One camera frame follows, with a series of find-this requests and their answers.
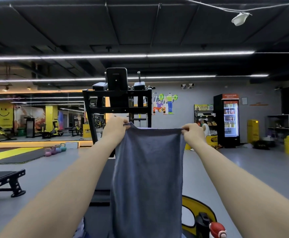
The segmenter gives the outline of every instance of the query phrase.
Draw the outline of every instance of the person in white tank top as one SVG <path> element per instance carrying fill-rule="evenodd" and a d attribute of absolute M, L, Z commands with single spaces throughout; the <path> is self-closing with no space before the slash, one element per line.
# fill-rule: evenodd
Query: person in white tank top
<path fill-rule="evenodd" d="M 206 136 L 210 136 L 210 135 L 211 135 L 211 134 L 210 134 L 210 127 L 209 127 L 208 124 L 207 124 L 208 118 L 206 118 L 206 119 L 199 119 L 198 121 L 202 123 L 202 128 L 203 128 L 203 130 L 204 130 L 204 135 L 205 135 L 205 137 L 206 137 Z"/>

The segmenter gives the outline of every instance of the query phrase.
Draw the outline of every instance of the yellow floor stripe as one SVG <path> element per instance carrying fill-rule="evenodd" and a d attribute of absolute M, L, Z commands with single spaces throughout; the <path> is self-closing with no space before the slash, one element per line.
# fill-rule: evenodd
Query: yellow floor stripe
<path fill-rule="evenodd" d="M 20 155 L 26 152 L 34 151 L 40 148 L 16 148 L 12 150 L 3 151 L 3 152 L 0 152 L 0 160 L 11 157 L 11 156 Z"/>

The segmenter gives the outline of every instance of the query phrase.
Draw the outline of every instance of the bench leg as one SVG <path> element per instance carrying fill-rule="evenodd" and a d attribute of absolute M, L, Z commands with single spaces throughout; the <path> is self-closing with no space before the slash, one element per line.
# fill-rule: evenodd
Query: bench leg
<path fill-rule="evenodd" d="M 11 197 L 18 197 L 25 194 L 25 190 L 21 189 L 18 179 L 9 180 L 10 187 L 12 189 L 13 194 Z"/>

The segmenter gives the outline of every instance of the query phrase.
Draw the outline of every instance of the exercise bike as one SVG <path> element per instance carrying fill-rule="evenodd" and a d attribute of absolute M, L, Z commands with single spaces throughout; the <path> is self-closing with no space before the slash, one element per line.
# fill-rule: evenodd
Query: exercise bike
<path fill-rule="evenodd" d="M 64 134 L 63 130 L 60 130 L 60 128 L 59 128 L 58 120 L 53 120 L 52 122 L 53 122 L 53 129 L 51 132 L 46 131 L 46 124 L 41 125 L 42 139 L 45 139 L 45 138 L 50 139 L 52 137 L 62 136 Z"/>
<path fill-rule="evenodd" d="M 12 134 L 8 134 L 5 131 L 9 131 L 9 129 L 2 130 L 2 127 L 0 127 L 0 136 L 5 137 L 5 139 L 0 139 L 0 141 L 16 140 L 17 139 L 17 138 L 12 138 Z"/>

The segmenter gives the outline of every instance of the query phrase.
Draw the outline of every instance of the person's left hand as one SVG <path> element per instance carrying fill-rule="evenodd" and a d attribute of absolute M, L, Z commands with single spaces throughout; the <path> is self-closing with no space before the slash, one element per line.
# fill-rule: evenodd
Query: person's left hand
<path fill-rule="evenodd" d="M 111 117 L 105 125 L 102 139 L 110 139 L 118 145 L 122 141 L 126 130 L 130 128 L 130 125 L 124 125 L 125 123 L 129 123 L 127 118 Z"/>

